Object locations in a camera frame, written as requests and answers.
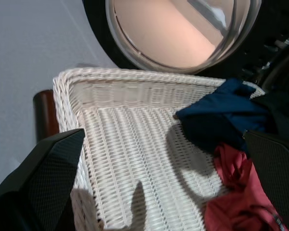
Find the washing machine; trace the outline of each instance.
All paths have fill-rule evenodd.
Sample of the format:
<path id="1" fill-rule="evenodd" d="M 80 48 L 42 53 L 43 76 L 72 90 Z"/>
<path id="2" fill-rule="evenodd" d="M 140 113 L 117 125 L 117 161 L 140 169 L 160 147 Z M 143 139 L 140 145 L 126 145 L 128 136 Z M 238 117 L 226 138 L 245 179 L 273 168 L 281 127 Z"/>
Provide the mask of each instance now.
<path id="1" fill-rule="evenodd" d="M 289 0 L 83 0 L 120 68 L 237 77 L 289 92 Z"/>

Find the laundry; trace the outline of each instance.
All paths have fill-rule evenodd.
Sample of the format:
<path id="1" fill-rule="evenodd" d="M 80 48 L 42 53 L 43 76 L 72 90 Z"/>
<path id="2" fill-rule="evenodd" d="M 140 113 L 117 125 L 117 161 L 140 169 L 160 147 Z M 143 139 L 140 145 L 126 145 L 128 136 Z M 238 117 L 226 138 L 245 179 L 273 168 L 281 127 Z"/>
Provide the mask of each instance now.
<path id="1" fill-rule="evenodd" d="M 252 101 L 270 112 L 274 119 L 271 127 L 276 126 L 277 134 L 283 139 L 289 140 L 289 94 L 273 91 L 256 97 Z"/>
<path id="2" fill-rule="evenodd" d="M 267 131 L 269 112 L 250 100 L 255 88 L 229 79 L 214 93 L 176 112 L 186 138 L 213 153 L 219 142 L 247 152 L 245 130 Z"/>
<path id="3" fill-rule="evenodd" d="M 261 187 L 252 160 L 225 143 L 219 144 L 215 155 L 217 173 L 231 192 L 207 203 L 207 230 L 286 231 Z"/>

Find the red clothing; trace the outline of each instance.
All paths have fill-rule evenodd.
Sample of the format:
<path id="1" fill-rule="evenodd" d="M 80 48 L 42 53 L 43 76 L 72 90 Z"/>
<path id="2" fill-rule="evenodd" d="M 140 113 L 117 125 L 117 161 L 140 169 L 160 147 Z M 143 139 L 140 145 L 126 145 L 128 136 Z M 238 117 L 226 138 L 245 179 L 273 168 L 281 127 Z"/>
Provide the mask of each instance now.
<path id="1" fill-rule="evenodd" d="M 215 155 L 217 173 L 233 190 L 207 203 L 207 230 L 280 231 L 272 215 L 277 212 L 262 189 L 252 161 L 225 143 L 216 148 Z"/>

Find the white wall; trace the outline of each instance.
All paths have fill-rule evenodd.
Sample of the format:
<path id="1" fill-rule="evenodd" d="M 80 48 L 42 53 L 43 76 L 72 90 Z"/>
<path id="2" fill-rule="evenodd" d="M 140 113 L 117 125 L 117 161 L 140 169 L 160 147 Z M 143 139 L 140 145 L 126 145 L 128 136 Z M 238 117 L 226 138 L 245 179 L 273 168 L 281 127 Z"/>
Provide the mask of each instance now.
<path id="1" fill-rule="evenodd" d="M 35 145 L 33 96 L 83 63 L 115 67 L 81 0 L 0 0 L 0 182 Z"/>

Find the wicker basket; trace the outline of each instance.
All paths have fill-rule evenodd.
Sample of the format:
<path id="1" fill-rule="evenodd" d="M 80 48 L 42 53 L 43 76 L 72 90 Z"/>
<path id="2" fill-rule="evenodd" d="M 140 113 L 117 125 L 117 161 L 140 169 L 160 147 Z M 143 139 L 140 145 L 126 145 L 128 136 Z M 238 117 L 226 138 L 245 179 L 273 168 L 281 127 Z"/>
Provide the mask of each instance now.
<path id="1" fill-rule="evenodd" d="M 222 83 L 102 68 L 54 79 L 60 131 L 86 132 L 71 193 L 78 231 L 205 230 L 206 202 L 227 189 L 212 157 L 184 138 L 172 116 Z"/>

